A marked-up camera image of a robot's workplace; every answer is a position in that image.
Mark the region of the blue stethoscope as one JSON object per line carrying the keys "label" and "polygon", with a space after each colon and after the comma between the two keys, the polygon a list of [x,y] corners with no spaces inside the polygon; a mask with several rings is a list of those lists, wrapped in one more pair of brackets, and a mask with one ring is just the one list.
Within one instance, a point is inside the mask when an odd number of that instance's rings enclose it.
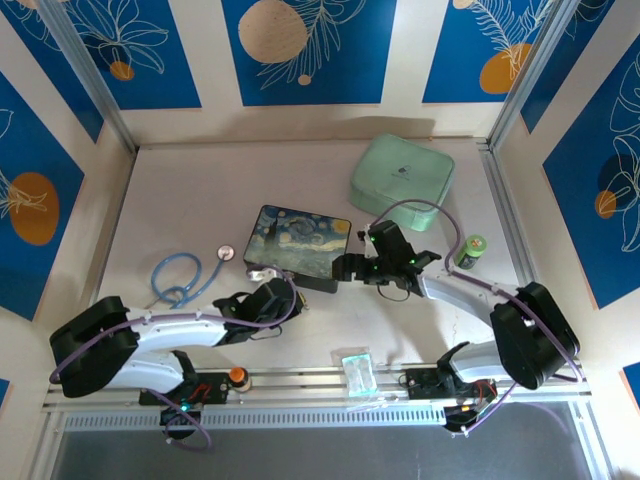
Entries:
{"label": "blue stethoscope", "polygon": [[[190,252],[178,252],[164,258],[156,265],[151,274],[150,287],[154,298],[145,308],[150,309],[156,304],[163,303],[171,310],[175,310],[183,308],[198,299],[218,278],[223,266],[235,257],[235,249],[228,244],[221,245],[216,255],[218,258],[217,264],[211,275],[203,282],[201,282],[203,265],[198,256]],[[161,288],[159,284],[161,274],[170,264],[182,260],[189,261],[195,268],[195,273],[191,280],[183,285],[172,285],[167,288]]]}

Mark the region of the starry night print box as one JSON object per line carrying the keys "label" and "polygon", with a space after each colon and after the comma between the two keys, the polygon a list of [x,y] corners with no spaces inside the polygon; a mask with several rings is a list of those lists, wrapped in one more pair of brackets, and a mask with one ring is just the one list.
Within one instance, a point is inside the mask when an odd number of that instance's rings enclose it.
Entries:
{"label": "starry night print box", "polygon": [[351,227],[346,219],[264,205],[243,260],[248,266],[276,266],[300,288],[334,294],[332,262],[346,253]]}

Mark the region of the mint green zipper case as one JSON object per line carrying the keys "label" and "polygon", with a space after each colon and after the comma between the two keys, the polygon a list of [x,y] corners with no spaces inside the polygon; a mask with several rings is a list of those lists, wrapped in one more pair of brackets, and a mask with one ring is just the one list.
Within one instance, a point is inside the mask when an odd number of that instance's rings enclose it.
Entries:
{"label": "mint green zipper case", "polygon": [[455,162],[445,153],[391,134],[374,138],[356,165],[349,201],[356,208],[387,217],[417,232],[431,227],[453,181]]}

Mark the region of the perforated metal strip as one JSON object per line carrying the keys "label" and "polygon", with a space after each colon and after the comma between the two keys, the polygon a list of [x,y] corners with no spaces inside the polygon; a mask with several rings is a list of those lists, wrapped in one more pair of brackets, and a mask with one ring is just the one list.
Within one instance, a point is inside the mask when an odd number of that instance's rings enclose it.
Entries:
{"label": "perforated metal strip", "polygon": [[[207,430],[340,428],[381,426],[444,426],[442,408],[391,405],[371,410],[342,408],[290,409],[212,409],[204,412],[200,424]],[[69,415],[64,422],[68,432],[145,431],[161,427],[153,411],[119,413],[84,412]]]}

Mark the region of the green black small bottle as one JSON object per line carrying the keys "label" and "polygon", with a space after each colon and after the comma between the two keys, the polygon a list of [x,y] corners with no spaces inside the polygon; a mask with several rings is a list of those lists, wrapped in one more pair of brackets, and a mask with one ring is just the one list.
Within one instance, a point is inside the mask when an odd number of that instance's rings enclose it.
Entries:
{"label": "green black small bottle", "polygon": [[471,270],[484,255],[487,246],[488,242],[483,236],[468,236],[455,257],[455,265],[463,270]]}

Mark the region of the aluminium mounting rail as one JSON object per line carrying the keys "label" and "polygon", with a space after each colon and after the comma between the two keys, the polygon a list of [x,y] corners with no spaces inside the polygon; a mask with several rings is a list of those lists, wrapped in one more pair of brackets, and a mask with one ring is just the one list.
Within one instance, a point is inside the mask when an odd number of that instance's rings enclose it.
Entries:
{"label": "aluminium mounting rail", "polygon": [[[350,398],[345,376],[340,367],[301,369],[253,369],[252,388],[239,393],[229,387],[225,404],[207,405],[212,408],[227,405],[247,408],[345,407],[371,408],[374,403],[394,404],[412,401],[416,404],[455,406],[469,404],[471,399],[411,400],[405,385],[404,373],[410,368],[435,368],[427,364],[379,366],[374,369],[378,392],[371,397]],[[223,369],[202,370],[199,373],[227,373]],[[44,398],[45,411],[97,411],[149,408],[159,401],[137,388],[107,388],[78,398],[68,398],[60,386],[51,386]]]}

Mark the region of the orange cap small bottle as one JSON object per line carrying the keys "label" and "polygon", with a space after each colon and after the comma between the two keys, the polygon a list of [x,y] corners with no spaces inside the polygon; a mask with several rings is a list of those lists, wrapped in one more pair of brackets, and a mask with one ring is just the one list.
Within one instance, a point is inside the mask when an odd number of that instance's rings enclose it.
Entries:
{"label": "orange cap small bottle", "polygon": [[233,390],[244,393],[252,388],[250,373],[243,367],[233,367],[228,373],[229,383]]}

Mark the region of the clear plastic bag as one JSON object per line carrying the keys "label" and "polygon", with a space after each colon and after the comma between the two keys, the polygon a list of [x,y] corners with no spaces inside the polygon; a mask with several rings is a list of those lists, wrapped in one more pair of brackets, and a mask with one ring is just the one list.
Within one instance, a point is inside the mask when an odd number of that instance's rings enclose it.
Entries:
{"label": "clear plastic bag", "polygon": [[342,369],[350,398],[371,397],[378,392],[374,365],[366,347],[349,347],[331,352],[332,360]]}

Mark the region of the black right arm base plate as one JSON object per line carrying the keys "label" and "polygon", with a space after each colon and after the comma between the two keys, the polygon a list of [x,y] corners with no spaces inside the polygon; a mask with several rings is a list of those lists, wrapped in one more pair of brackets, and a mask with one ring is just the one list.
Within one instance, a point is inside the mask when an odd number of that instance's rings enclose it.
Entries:
{"label": "black right arm base plate", "polygon": [[411,400],[471,399],[491,402],[498,396],[495,384],[489,380],[467,383],[446,369],[410,368],[405,371],[404,378]]}

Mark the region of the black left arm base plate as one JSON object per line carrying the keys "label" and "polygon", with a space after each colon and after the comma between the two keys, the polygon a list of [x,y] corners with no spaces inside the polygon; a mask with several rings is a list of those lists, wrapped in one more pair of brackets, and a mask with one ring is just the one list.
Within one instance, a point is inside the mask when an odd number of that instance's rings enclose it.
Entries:
{"label": "black left arm base plate", "polygon": [[186,373],[183,381],[163,396],[177,405],[221,405],[229,394],[227,373]]}

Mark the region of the aluminium frame post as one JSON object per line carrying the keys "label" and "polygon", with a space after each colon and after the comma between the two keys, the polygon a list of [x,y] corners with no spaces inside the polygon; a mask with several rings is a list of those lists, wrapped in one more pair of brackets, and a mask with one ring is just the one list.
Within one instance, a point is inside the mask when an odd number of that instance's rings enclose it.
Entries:
{"label": "aluminium frame post", "polygon": [[541,26],[497,120],[486,138],[488,150],[491,153],[498,150],[512,124],[519,117],[522,105],[548,63],[579,2],[580,0],[553,0],[550,3],[549,15]]}
{"label": "aluminium frame post", "polygon": [[38,13],[103,119],[134,158],[138,147],[126,126],[120,109],[80,35],[57,0],[37,0]]}

